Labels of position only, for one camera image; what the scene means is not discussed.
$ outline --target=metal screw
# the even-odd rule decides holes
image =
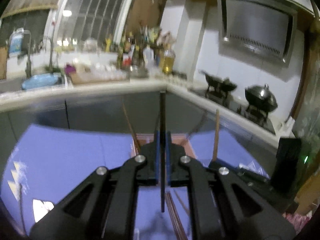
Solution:
[[[228,175],[229,174],[229,169],[226,168],[226,167],[221,167],[221,168],[219,168],[219,173],[221,175]]]
[[[107,168],[106,167],[99,167],[99,168],[97,168],[97,170],[96,170],[96,173],[98,174],[98,175],[104,175],[104,174],[106,174],[107,173]]]
[[[182,156],[182,157],[180,158],[180,161],[181,161],[182,163],[189,163],[189,162],[191,161],[191,159],[190,159],[189,156],[184,155],[184,156]]]
[[[139,154],[139,155],[135,156],[134,160],[135,160],[137,163],[143,163],[143,162],[146,160],[146,158],[145,158],[145,156]]]

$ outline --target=ceiling light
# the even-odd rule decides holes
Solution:
[[[70,17],[72,15],[72,11],[64,10],[62,14],[64,17]]]

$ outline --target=cutting board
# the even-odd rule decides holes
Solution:
[[[108,83],[108,82],[119,82],[127,81],[127,78],[118,79],[105,79],[103,77],[99,78],[92,73],[71,73],[70,78],[73,85],[83,85],[83,84],[98,84],[98,83]]]
[[[0,48],[0,79],[7,78],[7,47]]]

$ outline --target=chopstick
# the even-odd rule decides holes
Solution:
[[[137,148],[138,154],[140,154],[141,146],[140,146],[140,143],[138,141],[137,134],[134,132],[134,129],[133,129],[132,125],[130,124],[130,120],[129,120],[129,117],[128,117],[128,114],[127,114],[127,110],[125,109],[125,105],[124,105],[124,100],[123,99],[124,99],[124,97],[121,98],[123,113],[124,113],[124,116],[125,116],[125,118],[127,120],[130,133],[131,133],[131,135],[133,137],[133,141],[134,141],[134,144],[135,144],[134,147]]]
[[[190,216],[190,211],[187,208],[187,206],[184,204],[184,202],[182,201],[182,199],[180,198],[180,196],[178,195],[177,191],[174,189],[173,192],[175,193],[177,199],[179,200],[183,210],[187,213],[188,216]]]
[[[213,162],[215,162],[218,157],[219,128],[220,128],[220,114],[219,114],[219,110],[217,109],[217,112],[216,112],[216,131],[215,131],[215,135],[214,135],[214,146],[213,146],[213,154],[212,154],[212,161]]]
[[[170,192],[165,193],[165,201],[177,240],[188,240]]]

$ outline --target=blue dish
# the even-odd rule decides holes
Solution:
[[[58,76],[52,74],[35,75],[22,83],[22,89],[28,90],[53,86],[58,82],[58,80]]]

